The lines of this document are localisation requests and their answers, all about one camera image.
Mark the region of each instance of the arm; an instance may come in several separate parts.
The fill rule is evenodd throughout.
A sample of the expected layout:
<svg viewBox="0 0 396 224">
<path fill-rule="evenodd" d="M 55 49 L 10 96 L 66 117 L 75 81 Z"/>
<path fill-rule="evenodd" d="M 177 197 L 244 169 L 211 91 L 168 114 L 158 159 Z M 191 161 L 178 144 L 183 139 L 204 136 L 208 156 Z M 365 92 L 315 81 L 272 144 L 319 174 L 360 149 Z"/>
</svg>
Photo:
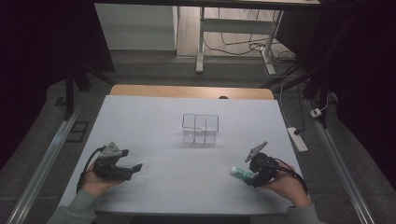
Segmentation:
<svg viewBox="0 0 396 224">
<path fill-rule="evenodd" d="M 280 166 L 288 168 L 283 162 Z M 315 206 L 305 193 L 301 183 L 292 175 L 279 171 L 274 181 L 262 186 L 271 189 L 280 196 L 289 199 L 294 206 L 288 209 L 290 223 L 293 224 L 321 224 Z"/>
<path fill-rule="evenodd" d="M 90 224 L 95 220 L 94 210 L 99 197 L 107 189 L 123 181 L 101 179 L 92 171 L 92 167 L 93 164 L 88 168 L 82 188 L 74 200 L 68 206 L 58 207 L 47 222 L 48 224 Z"/>
</svg>

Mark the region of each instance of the metal rail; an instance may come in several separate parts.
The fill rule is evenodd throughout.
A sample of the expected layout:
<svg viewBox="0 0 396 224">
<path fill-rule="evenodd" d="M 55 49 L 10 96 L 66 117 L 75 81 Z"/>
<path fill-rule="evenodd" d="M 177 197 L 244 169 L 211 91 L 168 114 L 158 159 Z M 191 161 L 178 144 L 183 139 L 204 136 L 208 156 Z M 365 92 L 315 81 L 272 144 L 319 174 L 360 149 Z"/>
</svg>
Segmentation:
<svg viewBox="0 0 396 224">
<path fill-rule="evenodd" d="M 309 110 L 313 110 L 313 106 L 306 101 L 306 104 Z M 329 153 L 330 158 L 332 159 L 332 164 L 334 165 L 335 170 L 341 178 L 341 182 L 344 185 L 346 193 L 349 195 L 350 200 L 352 201 L 353 206 L 355 207 L 356 214 L 358 215 L 361 223 L 364 224 L 375 224 L 375 221 L 371 215 L 370 209 L 367 206 L 366 201 L 361 195 L 361 191 L 358 186 L 353 181 L 353 177 L 347 169 L 344 160 L 342 159 L 341 154 L 339 153 L 337 146 L 332 140 L 332 136 L 327 129 L 324 129 L 318 119 L 314 120 L 315 125 L 317 126 L 318 133 Z"/>
<path fill-rule="evenodd" d="M 49 144 L 49 148 L 43 156 L 43 159 L 38 164 L 35 173 L 30 179 L 28 185 L 26 186 L 22 196 L 18 200 L 17 205 L 11 213 L 11 216 L 8 218 L 7 224 L 19 224 L 23 223 L 29 214 L 30 209 L 35 202 L 35 198 L 37 197 L 39 191 L 41 190 L 49 172 L 52 167 L 52 164 L 55 162 L 59 151 L 64 144 L 64 140 L 71 130 L 73 123 L 75 122 L 82 106 L 83 102 L 86 98 L 86 93 L 81 93 L 77 98 L 77 105 L 75 110 L 71 114 L 69 120 L 64 120 L 59 127 L 57 133 L 52 139 L 52 142 Z"/>
</svg>

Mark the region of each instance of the gray sleeve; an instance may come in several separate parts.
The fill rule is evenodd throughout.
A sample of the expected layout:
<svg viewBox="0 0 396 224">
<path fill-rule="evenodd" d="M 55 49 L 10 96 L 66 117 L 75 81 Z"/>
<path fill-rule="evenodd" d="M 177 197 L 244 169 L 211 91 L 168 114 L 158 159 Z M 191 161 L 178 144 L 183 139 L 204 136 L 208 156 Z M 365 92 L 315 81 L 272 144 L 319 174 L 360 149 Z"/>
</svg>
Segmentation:
<svg viewBox="0 0 396 224">
<path fill-rule="evenodd" d="M 319 221 L 314 204 L 303 208 L 291 207 L 288 212 L 290 224 L 325 224 Z"/>
<path fill-rule="evenodd" d="M 76 198 L 68 206 L 59 206 L 47 222 L 48 224 L 66 223 L 92 223 L 96 214 L 94 213 L 98 198 L 90 193 L 80 190 Z"/>
</svg>

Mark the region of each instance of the green object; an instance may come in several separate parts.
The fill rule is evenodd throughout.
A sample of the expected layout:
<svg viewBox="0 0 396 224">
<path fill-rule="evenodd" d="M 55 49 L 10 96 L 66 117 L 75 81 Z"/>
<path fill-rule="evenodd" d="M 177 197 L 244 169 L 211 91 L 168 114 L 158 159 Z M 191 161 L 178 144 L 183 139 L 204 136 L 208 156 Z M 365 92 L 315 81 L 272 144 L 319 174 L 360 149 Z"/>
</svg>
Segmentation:
<svg viewBox="0 0 396 224">
<path fill-rule="evenodd" d="M 241 168 L 238 168 L 235 166 L 233 166 L 233 168 L 231 168 L 231 173 L 242 180 L 247 180 L 247 179 L 250 179 L 251 177 L 253 177 L 253 173 L 251 173 L 249 171 L 242 170 Z"/>
</svg>

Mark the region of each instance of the wrist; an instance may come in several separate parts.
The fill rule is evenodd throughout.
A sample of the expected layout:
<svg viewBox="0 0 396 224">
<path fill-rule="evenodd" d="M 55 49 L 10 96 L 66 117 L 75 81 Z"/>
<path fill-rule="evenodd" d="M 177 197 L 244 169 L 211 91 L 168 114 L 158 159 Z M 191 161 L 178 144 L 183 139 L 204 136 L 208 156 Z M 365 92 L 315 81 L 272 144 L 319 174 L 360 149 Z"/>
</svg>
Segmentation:
<svg viewBox="0 0 396 224">
<path fill-rule="evenodd" d="M 96 197 L 102 196 L 107 190 L 106 187 L 98 184 L 85 184 L 82 186 L 82 189 L 90 193 L 91 195 L 94 195 Z"/>
<path fill-rule="evenodd" d="M 290 197 L 290 200 L 294 204 L 295 207 L 307 207 L 312 204 L 308 195 L 306 195 L 305 193 L 292 196 L 292 197 Z"/>
</svg>

